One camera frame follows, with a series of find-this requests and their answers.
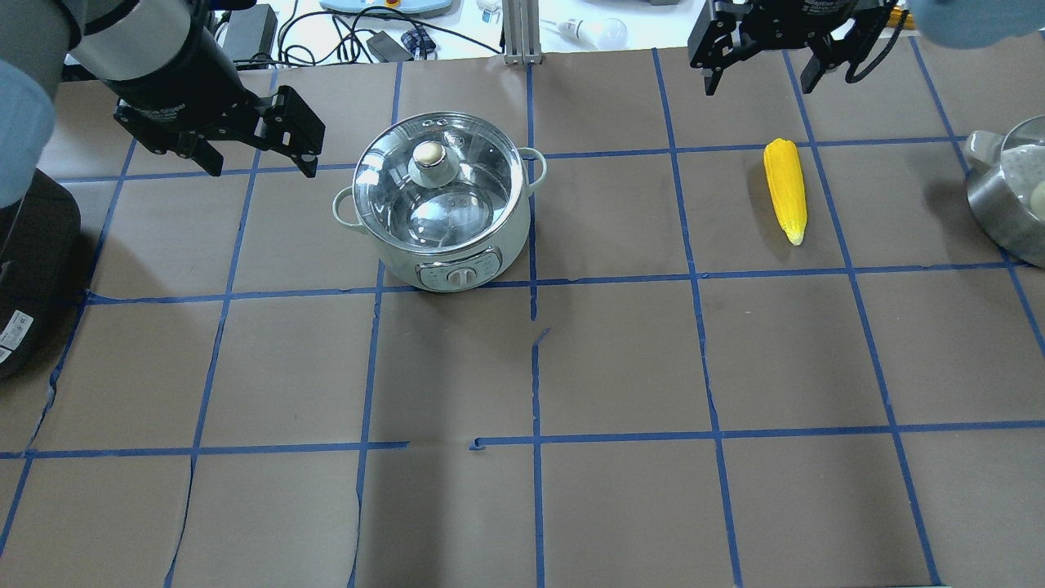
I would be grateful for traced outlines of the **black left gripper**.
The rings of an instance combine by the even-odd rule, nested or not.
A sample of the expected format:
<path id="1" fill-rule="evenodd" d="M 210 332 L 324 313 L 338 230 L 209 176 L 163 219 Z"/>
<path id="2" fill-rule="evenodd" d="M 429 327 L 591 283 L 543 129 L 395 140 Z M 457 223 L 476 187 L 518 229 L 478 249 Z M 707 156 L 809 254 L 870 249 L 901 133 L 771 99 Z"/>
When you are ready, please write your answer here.
<path id="1" fill-rule="evenodd" d="M 113 83 L 114 119 L 149 152 L 193 161 L 223 175 L 220 145 L 240 144 L 291 159 L 306 178 L 318 172 L 326 126 L 291 86 L 262 100 L 240 78 L 157 78 Z"/>

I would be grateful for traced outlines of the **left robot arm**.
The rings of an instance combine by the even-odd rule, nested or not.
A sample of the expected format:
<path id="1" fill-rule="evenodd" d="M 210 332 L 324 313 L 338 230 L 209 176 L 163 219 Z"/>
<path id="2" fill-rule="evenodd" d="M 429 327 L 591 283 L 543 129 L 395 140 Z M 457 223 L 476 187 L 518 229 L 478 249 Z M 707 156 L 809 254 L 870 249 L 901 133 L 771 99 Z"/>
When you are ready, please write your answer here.
<path id="1" fill-rule="evenodd" d="M 2 205 L 29 190 L 56 125 L 64 58 L 116 94 L 114 119 L 149 152 L 223 171 L 214 142 L 291 159 L 314 178 L 325 126 L 291 87 L 261 97 L 210 33 L 209 1 L 4 1 Z"/>

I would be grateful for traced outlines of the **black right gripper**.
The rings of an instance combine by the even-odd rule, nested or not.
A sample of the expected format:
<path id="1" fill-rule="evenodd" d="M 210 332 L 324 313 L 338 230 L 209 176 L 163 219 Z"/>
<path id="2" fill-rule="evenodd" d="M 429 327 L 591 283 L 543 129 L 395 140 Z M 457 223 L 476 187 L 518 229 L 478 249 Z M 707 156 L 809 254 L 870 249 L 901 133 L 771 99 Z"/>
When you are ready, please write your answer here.
<path id="1" fill-rule="evenodd" d="M 713 96 L 732 65 L 761 50 L 809 46 L 800 88 L 810 94 L 825 75 L 847 64 L 846 83 L 859 83 L 884 58 L 887 45 L 860 71 L 891 18 L 889 1 L 710 1 L 689 37 L 690 67 L 701 71 L 705 95 Z"/>

